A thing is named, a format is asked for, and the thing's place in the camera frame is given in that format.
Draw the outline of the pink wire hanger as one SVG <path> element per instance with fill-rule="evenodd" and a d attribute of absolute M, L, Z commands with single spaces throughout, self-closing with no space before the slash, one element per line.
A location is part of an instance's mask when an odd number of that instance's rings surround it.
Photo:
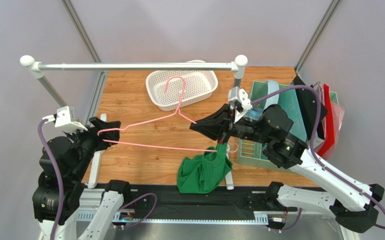
<path fill-rule="evenodd" d="M 181 113 L 162 111 L 150 99 L 146 88 L 148 73 L 110 72 L 104 87 L 99 113 L 121 122 L 120 143 L 105 151 L 106 157 L 139 155 L 200 154 L 216 142 L 189 129 L 191 121 L 218 110 L 226 101 L 233 76 L 218 71 L 218 87 L 210 98 L 181 107 Z"/>

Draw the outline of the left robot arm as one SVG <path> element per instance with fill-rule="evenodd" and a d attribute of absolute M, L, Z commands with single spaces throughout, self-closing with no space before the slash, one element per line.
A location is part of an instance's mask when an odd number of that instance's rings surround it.
<path fill-rule="evenodd" d="M 73 117 L 57 114 L 44 117 L 38 125 L 43 144 L 39 164 L 43 169 L 35 190 L 33 212 L 46 240 L 102 240 L 115 213 L 131 198 L 129 182 L 111 180 L 89 227 L 77 236 L 82 179 L 94 156 L 120 139 L 120 121 L 106 122 L 97 117 L 84 126 Z"/>

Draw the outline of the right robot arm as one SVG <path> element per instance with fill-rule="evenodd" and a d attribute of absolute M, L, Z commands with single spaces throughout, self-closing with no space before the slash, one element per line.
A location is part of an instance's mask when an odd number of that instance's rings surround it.
<path fill-rule="evenodd" d="M 356 233 L 375 227 L 384 188 L 359 182 L 313 155 L 304 141 L 290 133 L 292 126 L 293 121 L 278 104 L 266 108 L 257 120 L 248 117 L 235 120 L 234 110 L 224 104 L 189 128 L 219 144 L 226 143 L 230 137 L 262 144 L 262 153 L 271 163 L 321 187 L 321 191 L 312 191 L 272 182 L 265 195 L 267 202 L 325 214 Z"/>

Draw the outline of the green tank top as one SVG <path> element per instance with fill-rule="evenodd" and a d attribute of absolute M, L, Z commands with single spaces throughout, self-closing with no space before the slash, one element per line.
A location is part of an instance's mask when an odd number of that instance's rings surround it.
<path fill-rule="evenodd" d="M 208 194 L 233 170 L 227 157 L 228 144 L 210 146 L 193 158 L 185 157 L 177 171 L 176 186 L 181 194 Z"/>

